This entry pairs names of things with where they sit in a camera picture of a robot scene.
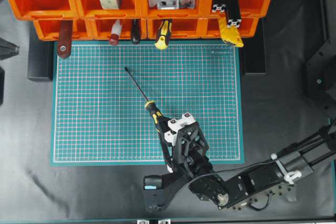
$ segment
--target black cable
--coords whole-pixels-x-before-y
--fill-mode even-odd
[[[268,208],[269,204],[271,203],[271,200],[272,200],[272,194],[269,194],[268,199],[267,199],[267,203],[264,207],[257,208],[257,207],[254,207],[252,205],[246,205],[246,208],[249,209],[249,210],[255,211],[255,212],[261,212],[261,211],[264,211],[266,208]]]
[[[184,184],[175,194],[174,196],[168,201],[168,202],[165,202],[163,206],[159,206],[159,209],[160,208],[163,208],[165,205],[168,205],[170,204],[170,202],[173,201],[173,199],[185,188],[187,187],[188,185],[190,185],[191,183],[195,182],[196,180],[200,179],[200,178],[203,178],[203,177],[207,177],[207,176],[212,176],[212,175],[218,175],[220,173],[230,173],[230,172],[237,172],[239,170],[245,170],[245,169],[249,169],[249,168],[253,168],[255,166],[259,166],[259,165],[268,165],[268,164],[271,164],[275,161],[277,161],[278,159],[275,159],[275,160],[269,160],[269,161],[265,161],[265,162],[259,162],[259,163],[254,163],[254,164],[251,164],[251,165],[247,165],[247,166],[244,166],[244,167],[240,167],[240,168],[235,168],[235,169],[228,169],[228,170],[219,170],[217,172],[213,172],[213,173],[207,173],[207,174],[203,174],[201,176],[198,176],[192,180],[190,180],[188,183]]]
[[[307,147],[309,145],[312,145],[314,143],[316,143],[316,141],[320,140],[320,138],[316,139],[316,140],[313,140],[313,141],[310,141],[309,143],[305,143],[303,144],[302,146],[299,146],[295,149],[293,149],[290,153],[286,154],[285,156],[293,153],[293,152],[296,152],[298,150],[300,150],[301,148],[303,147]],[[190,180],[188,183],[186,183],[185,185],[183,185],[175,194],[174,196],[171,198],[171,200],[169,200],[168,202],[165,202],[163,206],[159,206],[159,209],[160,208],[163,208],[165,205],[167,204],[170,204],[170,202],[173,201],[173,199],[185,188],[187,187],[188,185],[190,185],[191,183],[195,182],[196,180],[200,179],[200,178],[203,178],[203,177],[207,177],[207,176],[212,176],[212,175],[218,175],[220,173],[230,173],[230,172],[237,172],[237,171],[240,171],[240,170],[246,170],[246,169],[250,169],[250,168],[253,168],[253,167],[256,167],[256,166],[259,166],[259,165],[269,165],[271,163],[274,163],[275,161],[277,161],[278,159],[280,158],[277,158],[277,159],[271,159],[271,160],[268,160],[268,161],[265,161],[265,162],[259,162],[259,163],[254,163],[254,164],[251,164],[251,165],[247,165],[247,166],[244,166],[244,167],[239,167],[239,168],[234,168],[234,169],[227,169],[227,170],[218,170],[216,172],[213,172],[213,173],[207,173],[207,174],[203,174],[201,176],[198,176],[198,177],[195,177],[193,178],[192,180]]]

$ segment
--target black bracket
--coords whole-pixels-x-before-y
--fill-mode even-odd
[[[335,87],[332,85],[332,69],[336,71],[332,41],[328,39],[306,64],[306,95],[328,117],[336,118]]]
[[[5,71],[0,68],[0,105],[4,101],[4,83],[5,83]]]

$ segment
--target brown tool handle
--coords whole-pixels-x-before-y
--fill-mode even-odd
[[[72,20],[62,20],[59,31],[57,55],[66,59],[71,54],[72,44]]]

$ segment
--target grid lines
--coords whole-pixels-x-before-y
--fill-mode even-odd
[[[54,78],[54,164],[163,164],[144,99],[124,67],[163,114],[191,113],[219,163],[243,160],[236,50],[224,44],[116,47],[74,42]]]

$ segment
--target screw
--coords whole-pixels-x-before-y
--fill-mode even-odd
[[[67,50],[67,47],[66,47],[66,46],[60,46],[59,50],[60,50],[61,52],[64,52],[65,50]]]

